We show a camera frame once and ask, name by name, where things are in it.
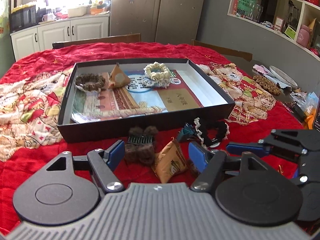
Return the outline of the brown fuzzy claw clip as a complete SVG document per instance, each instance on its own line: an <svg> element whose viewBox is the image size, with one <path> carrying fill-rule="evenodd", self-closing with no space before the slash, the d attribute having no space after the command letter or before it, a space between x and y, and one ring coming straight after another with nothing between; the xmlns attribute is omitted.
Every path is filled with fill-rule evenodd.
<svg viewBox="0 0 320 240"><path fill-rule="evenodd" d="M158 129L155 126L148 126L145 129L138 126L130 128L124 159L129 162L140 162L143 165L153 165L157 134Z"/></svg>
<svg viewBox="0 0 320 240"><path fill-rule="evenodd" d="M187 167L194 177L199 176L200 172L198 171L198 169L196 168L195 164L192 162L191 159L187 160Z"/></svg>

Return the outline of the black white-trimmed scrunchie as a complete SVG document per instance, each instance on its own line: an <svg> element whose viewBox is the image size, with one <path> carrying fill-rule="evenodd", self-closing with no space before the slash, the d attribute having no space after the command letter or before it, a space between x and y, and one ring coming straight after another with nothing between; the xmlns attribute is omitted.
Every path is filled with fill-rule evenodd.
<svg viewBox="0 0 320 240"><path fill-rule="evenodd" d="M195 135L203 148L216 148L227 139L229 126L224 121L194 119Z"/></svg>

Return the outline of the teal binder clip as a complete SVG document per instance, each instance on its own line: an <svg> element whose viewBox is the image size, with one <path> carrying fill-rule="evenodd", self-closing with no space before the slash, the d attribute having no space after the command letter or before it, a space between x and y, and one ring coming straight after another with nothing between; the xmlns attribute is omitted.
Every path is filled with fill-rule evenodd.
<svg viewBox="0 0 320 240"><path fill-rule="evenodd" d="M194 136L194 134L195 134L195 130L193 126L186 123L178 133L176 140L178 142L187 141L187 140L190 140Z"/></svg>

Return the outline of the brown braided scrunchie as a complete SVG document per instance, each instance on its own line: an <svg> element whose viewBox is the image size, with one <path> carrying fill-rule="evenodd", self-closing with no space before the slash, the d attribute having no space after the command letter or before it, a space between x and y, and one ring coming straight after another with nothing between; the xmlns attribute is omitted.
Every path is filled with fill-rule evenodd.
<svg viewBox="0 0 320 240"><path fill-rule="evenodd" d="M78 89L92 92L100 91L105 85L106 79L100 74L82 74L75 80Z"/></svg>

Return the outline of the brown pyramid paper packet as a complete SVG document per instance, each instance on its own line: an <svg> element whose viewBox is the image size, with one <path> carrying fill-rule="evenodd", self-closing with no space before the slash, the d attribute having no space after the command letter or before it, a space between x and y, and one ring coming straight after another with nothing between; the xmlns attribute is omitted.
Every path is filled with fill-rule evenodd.
<svg viewBox="0 0 320 240"><path fill-rule="evenodd" d="M121 88L131 82L130 78L121 70L117 62L108 78L108 89Z"/></svg>

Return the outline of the light blue knitted scrunchie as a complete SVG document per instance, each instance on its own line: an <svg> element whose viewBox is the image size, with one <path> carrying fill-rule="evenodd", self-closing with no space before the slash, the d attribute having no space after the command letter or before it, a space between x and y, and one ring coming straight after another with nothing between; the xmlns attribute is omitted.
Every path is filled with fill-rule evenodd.
<svg viewBox="0 0 320 240"><path fill-rule="evenodd" d="M148 77L142 78L142 85L144 87L149 88L165 88L167 89L170 86L171 82L170 79L163 79L163 80L152 80Z"/></svg>

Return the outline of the cream knitted scrunchie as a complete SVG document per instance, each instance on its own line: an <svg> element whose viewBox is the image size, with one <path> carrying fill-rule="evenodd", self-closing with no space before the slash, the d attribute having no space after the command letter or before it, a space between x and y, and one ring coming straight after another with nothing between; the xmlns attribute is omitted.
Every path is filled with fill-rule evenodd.
<svg viewBox="0 0 320 240"><path fill-rule="evenodd" d="M152 81L168 80L171 77L171 72L164 63L154 62L148 64L143 70L145 76Z"/></svg>

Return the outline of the grey ceramic plate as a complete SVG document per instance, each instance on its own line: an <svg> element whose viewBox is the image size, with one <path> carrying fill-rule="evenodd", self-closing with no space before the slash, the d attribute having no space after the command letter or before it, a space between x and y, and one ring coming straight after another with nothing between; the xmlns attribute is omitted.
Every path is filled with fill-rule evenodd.
<svg viewBox="0 0 320 240"><path fill-rule="evenodd" d="M292 89L297 89L298 88L298 85L295 82L295 80L293 80L291 77L289 77L282 70L278 69L275 66L270 66L269 70L274 75L274 77L276 79L278 79L279 81L281 81L282 83L285 83L285 84L289 85Z"/></svg>

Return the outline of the pink scalloped paper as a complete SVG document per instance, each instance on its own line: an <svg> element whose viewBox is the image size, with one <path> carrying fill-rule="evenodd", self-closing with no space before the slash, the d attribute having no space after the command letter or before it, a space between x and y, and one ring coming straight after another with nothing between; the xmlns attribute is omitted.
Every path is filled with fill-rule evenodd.
<svg viewBox="0 0 320 240"><path fill-rule="evenodd" d="M262 74L262 75L267 75L267 74L269 74L269 70L268 70L266 67L264 67L263 65L255 64L255 65L253 66L253 69L254 69L256 72L259 72L259 73Z"/></svg>

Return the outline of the red quilted bear blanket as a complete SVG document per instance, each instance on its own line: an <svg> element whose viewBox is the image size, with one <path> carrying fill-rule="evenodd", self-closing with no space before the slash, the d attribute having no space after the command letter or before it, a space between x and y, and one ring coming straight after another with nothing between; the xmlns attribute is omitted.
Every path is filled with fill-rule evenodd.
<svg viewBox="0 0 320 240"><path fill-rule="evenodd" d="M229 64L218 52L189 44L96 43L45 50L18 60L1 78L1 233L7 235L20 223L12 204L14 191L62 151L85 155L108 148L118 138L66 143L57 129L60 105L76 62L122 58L182 58L195 64ZM274 98L263 103L266 119L258 119L238 106L226 120L229 141L256 142L272 129L303 129L289 110ZM122 161L115 172L129 183L157 183L150 167Z"/></svg>

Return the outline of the dark wooden chair back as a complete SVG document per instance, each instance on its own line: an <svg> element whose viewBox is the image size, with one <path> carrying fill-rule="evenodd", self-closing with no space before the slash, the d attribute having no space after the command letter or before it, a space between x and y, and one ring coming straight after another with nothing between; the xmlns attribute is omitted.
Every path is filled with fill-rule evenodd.
<svg viewBox="0 0 320 240"><path fill-rule="evenodd" d="M91 44L91 43L136 43L141 41L141 34L128 34L128 35L118 35L118 36L109 36L104 38L93 38L77 41L65 41L65 42L54 42L52 43L53 49L60 49L69 47L72 45L82 45L82 44Z"/></svg>

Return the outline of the white kitchen cabinet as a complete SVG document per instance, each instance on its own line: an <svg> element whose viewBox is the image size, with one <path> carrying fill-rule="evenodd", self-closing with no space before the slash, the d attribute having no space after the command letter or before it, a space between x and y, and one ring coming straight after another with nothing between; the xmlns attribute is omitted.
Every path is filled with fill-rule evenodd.
<svg viewBox="0 0 320 240"><path fill-rule="evenodd" d="M16 31L11 36L15 60L52 49L55 42L104 38L109 36L110 15L85 15L49 21Z"/></svg>

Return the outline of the green paper sign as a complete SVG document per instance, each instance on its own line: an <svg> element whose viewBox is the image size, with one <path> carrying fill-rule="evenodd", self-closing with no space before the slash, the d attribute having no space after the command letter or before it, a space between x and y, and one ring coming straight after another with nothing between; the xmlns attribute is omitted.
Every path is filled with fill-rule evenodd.
<svg viewBox="0 0 320 240"><path fill-rule="evenodd" d="M238 0L236 14L240 17L249 17L256 4L257 0Z"/></svg>

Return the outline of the steel double-door refrigerator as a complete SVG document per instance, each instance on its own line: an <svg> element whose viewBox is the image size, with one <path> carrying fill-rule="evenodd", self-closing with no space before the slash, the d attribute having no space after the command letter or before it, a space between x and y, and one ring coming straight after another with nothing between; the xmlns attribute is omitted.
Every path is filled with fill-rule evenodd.
<svg viewBox="0 0 320 240"><path fill-rule="evenodd" d="M110 34L182 44L197 35L204 0L111 0Z"/></svg>

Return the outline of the black microwave oven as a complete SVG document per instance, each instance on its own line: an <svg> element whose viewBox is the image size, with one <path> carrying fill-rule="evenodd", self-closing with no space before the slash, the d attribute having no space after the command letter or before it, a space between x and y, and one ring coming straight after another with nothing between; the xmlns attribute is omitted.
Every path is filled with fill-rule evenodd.
<svg viewBox="0 0 320 240"><path fill-rule="evenodd" d="M36 5L12 12L9 15L9 25L11 33L37 25Z"/></svg>

